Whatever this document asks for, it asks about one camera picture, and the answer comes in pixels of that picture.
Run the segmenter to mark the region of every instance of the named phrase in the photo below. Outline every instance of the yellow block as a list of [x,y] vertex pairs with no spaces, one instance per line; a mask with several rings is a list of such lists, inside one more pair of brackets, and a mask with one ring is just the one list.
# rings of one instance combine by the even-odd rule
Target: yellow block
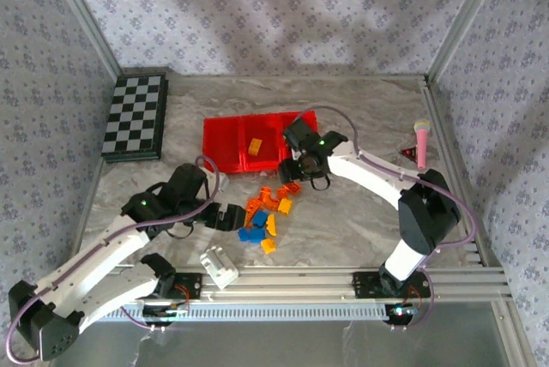
[[263,251],[265,251],[265,254],[270,254],[276,250],[276,244],[270,238],[265,238],[261,242],[261,246],[263,247]]
[[269,214],[267,217],[267,231],[271,236],[276,237],[276,223],[273,214]]
[[257,155],[259,153],[259,147],[261,146],[262,142],[263,141],[259,140],[258,138],[252,138],[250,142],[250,146],[248,147],[248,154]]
[[288,200],[287,198],[283,198],[281,200],[281,203],[278,206],[278,212],[280,214],[289,215],[291,209],[292,209],[292,200]]

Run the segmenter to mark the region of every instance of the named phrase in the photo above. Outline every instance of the blue block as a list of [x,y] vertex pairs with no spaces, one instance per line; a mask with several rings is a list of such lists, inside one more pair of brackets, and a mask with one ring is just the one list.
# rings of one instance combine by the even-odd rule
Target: blue block
[[259,228],[265,227],[265,223],[267,223],[267,217],[268,217],[267,213],[265,213],[262,210],[259,210],[254,214],[254,218],[251,219],[251,224],[254,227],[259,227]]
[[257,244],[261,243],[265,239],[265,229],[264,228],[252,228],[250,230],[250,242]]
[[242,227],[240,230],[238,230],[238,236],[240,237],[240,241],[242,242],[250,241],[250,233],[246,228]]

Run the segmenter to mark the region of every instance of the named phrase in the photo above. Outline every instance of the red tray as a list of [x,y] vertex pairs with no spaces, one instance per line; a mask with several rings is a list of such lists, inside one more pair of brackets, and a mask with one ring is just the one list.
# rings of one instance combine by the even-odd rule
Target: red tray
[[[202,153],[212,159],[221,172],[276,170],[279,163],[292,155],[282,137],[298,112],[278,112],[236,117],[204,119]],[[318,131],[313,111],[303,119]],[[248,154],[253,138],[262,140],[257,155]]]

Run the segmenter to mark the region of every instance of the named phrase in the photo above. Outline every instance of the red triangle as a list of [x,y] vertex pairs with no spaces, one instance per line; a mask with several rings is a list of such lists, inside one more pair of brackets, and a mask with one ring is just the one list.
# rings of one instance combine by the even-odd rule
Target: red triangle
[[410,159],[414,163],[418,162],[418,155],[416,154],[415,146],[401,150],[399,151],[399,153],[402,154],[407,159]]

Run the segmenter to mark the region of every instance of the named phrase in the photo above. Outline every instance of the building block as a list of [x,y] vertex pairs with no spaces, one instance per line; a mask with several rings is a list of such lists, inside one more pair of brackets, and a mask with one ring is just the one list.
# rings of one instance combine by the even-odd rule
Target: building block
[[276,211],[280,203],[279,200],[273,200],[271,198],[272,190],[269,187],[261,187],[259,190],[259,199],[261,200],[262,205],[269,210]]
[[288,197],[288,189],[286,188],[286,186],[280,187],[278,190],[276,190],[276,198],[278,198],[279,200],[282,200],[283,198],[287,198],[287,197]]
[[238,230],[238,237],[242,242],[250,241],[250,232],[246,228],[241,228]]
[[267,232],[271,236],[276,237],[276,223],[274,214],[269,214],[267,217]]
[[278,206],[278,212],[280,214],[289,215],[291,209],[292,209],[292,200],[283,198],[281,200],[281,204]]
[[301,191],[301,186],[297,183],[288,183],[284,187],[286,187],[292,196],[296,196]]
[[261,146],[261,143],[263,141],[259,140],[258,138],[252,138],[250,142],[250,146],[248,147],[248,154],[249,155],[258,155],[259,154],[259,147]]
[[263,251],[265,251],[265,254],[270,254],[276,250],[276,244],[270,238],[265,238],[261,242],[261,246],[263,247]]
[[250,227],[251,219],[259,208],[261,208],[261,201],[259,198],[251,198],[246,204],[246,219],[244,221],[244,226]]
[[254,227],[263,228],[265,227],[266,222],[267,222],[267,213],[265,213],[262,210],[258,210],[254,215],[254,218],[251,219],[251,224]]
[[265,229],[264,228],[252,228],[250,230],[250,242],[254,244],[259,244],[265,239]]

